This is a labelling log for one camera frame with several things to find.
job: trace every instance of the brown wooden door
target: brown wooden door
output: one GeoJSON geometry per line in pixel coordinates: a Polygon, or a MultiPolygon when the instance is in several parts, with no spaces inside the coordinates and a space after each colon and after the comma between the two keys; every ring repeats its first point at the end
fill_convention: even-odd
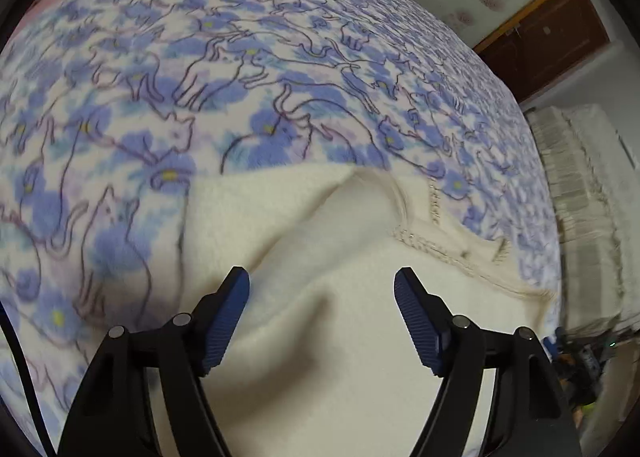
{"type": "Polygon", "coordinates": [[[590,0],[546,0],[480,57],[523,101],[608,42],[590,0]]]}

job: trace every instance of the bedspread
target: bedspread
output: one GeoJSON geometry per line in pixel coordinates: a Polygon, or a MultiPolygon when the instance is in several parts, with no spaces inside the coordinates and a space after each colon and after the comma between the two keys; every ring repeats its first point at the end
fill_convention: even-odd
{"type": "MultiPolygon", "coordinates": [[[[188,293],[199,174],[421,174],[468,229],[512,240],[524,280],[558,286],[518,105],[411,0],[65,0],[2,52],[0,109],[0,297],[54,440],[106,326],[157,326],[188,293]]],[[[33,440],[4,345],[0,376],[33,440]]]]}

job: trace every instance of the wooden trim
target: wooden trim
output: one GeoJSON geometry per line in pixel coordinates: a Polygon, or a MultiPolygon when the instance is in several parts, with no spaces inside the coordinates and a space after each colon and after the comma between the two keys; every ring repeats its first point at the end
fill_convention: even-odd
{"type": "Polygon", "coordinates": [[[482,40],[478,45],[474,47],[474,51],[479,54],[484,49],[486,49],[489,45],[495,42],[500,36],[505,34],[507,31],[510,31],[514,27],[516,27],[521,20],[526,18],[529,14],[534,12],[537,8],[539,8],[542,4],[544,4],[547,0],[532,0],[525,7],[519,10],[516,14],[514,14],[511,18],[509,18],[506,22],[504,22],[498,29],[493,31],[489,36],[487,36],[484,40],[482,40]]]}

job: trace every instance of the ribbed blue pad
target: ribbed blue pad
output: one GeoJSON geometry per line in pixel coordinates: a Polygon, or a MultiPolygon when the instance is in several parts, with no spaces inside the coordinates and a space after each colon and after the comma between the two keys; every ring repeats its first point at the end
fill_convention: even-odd
{"type": "Polygon", "coordinates": [[[438,374],[442,368],[440,337],[401,271],[394,279],[394,295],[420,361],[438,374]]]}
{"type": "Polygon", "coordinates": [[[206,373],[222,361],[249,298],[249,274],[242,271],[207,332],[202,366],[206,373]]]}

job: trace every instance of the white garment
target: white garment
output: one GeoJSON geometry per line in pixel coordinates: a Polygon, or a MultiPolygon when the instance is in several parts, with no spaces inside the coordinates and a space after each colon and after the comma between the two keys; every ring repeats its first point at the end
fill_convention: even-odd
{"type": "MultiPolygon", "coordinates": [[[[190,287],[181,309],[191,310],[203,294],[215,291],[232,266],[252,271],[269,247],[312,215],[352,170],[304,165],[196,180],[184,238],[190,287]]],[[[407,210],[420,219],[425,208],[420,204],[428,199],[423,201],[427,194],[417,180],[403,179],[401,187],[407,210]]],[[[384,208],[388,201],[377,205],[384,208]]],[[[367,213],[348,217],[346,228],[356,227],[367,213]]],[[[234,336],[223,363],[204,380],[235,455],[410,454],[441,379],[420,364],[394,300],[394,275],[401,267],[412,267],[454,314],[468,315],[483,328],[513,332],[532,325],[539,303],[505,294],[390,235],[377,235],[402,221],[402,213],[389,216],[391,222],[384,217],[367,226],[363,237],[371,238],[364,249],[343,243],[343,263],[314,278],[279,315],[234,336]]],[[[449,224],[444,214],[441,218],[442,227],[449,224]]],[[[466,249],[473,235],[463,228],[459,232],[449,240],[458,239],[458,249],[466,249]]],[[[496,245],[475,256],[487,258],[496,245]]],[[[468,448],[479,446],[484,434],[492,375],[485,373],[468,448]]],[[[157,416],[156,423],[161,443],[169,445],[164,455],[175,455],[168,450],[166,419],[157,416]]]]}

